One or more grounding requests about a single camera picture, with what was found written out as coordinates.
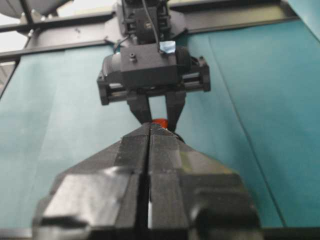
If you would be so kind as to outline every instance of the red object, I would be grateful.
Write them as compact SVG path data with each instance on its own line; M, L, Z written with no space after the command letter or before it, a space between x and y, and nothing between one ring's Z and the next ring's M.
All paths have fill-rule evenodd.
M157 118L152 120L153 123L161 125L164 129L168 128L168 120L165 118Z

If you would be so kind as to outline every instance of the black metal frame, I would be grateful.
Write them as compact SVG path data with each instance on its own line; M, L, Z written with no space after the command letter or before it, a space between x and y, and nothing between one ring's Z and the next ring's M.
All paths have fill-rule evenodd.
M18 32L28 33L30 30L36 30L36 29L47 30L47 29L54 29L54 28L65 28L69 26L101 24L112 19L114 16L114 12L108 11L108 12L101 12L96 14L84 14L81 16L62 17L62 18L54 17L51 19L45 19L43 21L34 22L31 15L30 8L26 0L19 0L19 1L24 10L27 23L0 25L0 33L9 32L9 31L18 31ZM170 9L184 13L186 15L190 13L192 14L195 12L203 11L203 13L206 13L206 16L204 18L207 18L208 13L210 16L210 11L214 9L216 9L217 11L217 9L219 8L235 8L239 6L259 7L259 5L263 5L266 3L279 5L281 3L281 0L206 0L206 1L200 1L200 2L175 3L170 5ZM298 18L298 16L289 7L289 5L283 4L283 11L286 14L286 16L283 19L275 19L271 21L254 22L254 23L247 23L247 24L242 23L238 25L234 25L231 23L230 25L225 27L211 26L210 23L208 23L208 26L201 27L200 29L194 29L194 26L187 26L189 28L188 33L193 34L193 33L209 32L209 31L231 29L231 28L242 28L242 27L261 25L261 24L271 24L275 22L287 21L287 20ZM37 47L37 48L29 48L29 49L24 48L18 51L0 52L0 63L8 62L8 61L17 61L20 59L21 56L29 55L29 54L61 51L65 49L108 45L108 44L110 44L109 41L105 39L100 39L100 40L81 42L81 43L61 44L61 45L55 45L55 46Z

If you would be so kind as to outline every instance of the teal cloth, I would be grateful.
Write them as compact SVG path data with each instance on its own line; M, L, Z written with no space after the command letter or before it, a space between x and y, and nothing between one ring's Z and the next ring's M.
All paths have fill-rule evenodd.
M207 59L212 91L188 94L177 132L240 173L264 227L320 225L314 36L293 21L181 42ZM57 173L139 127L125 102L100 104L96 78L111 52L21 59L0 100L0 228L29 227ZM163 97L151 107L155 118L165 116Z

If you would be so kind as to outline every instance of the screw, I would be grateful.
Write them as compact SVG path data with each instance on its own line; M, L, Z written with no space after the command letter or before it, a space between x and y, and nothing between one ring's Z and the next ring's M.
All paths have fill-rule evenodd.
M130 61L135 63L137 61L136 54L134 52L129 53Z

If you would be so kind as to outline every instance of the teal fabric backdrop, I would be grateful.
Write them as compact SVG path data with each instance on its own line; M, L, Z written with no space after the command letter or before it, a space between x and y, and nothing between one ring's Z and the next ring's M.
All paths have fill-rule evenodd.
M242 176L265 227L320 225L320 45L301 21L180 40L210 65L177 132ZM25 56L0 100L0 228L29 227L55 175L139 127L125 102L101 106L110 47ZM151 100L165 117L162 97Z

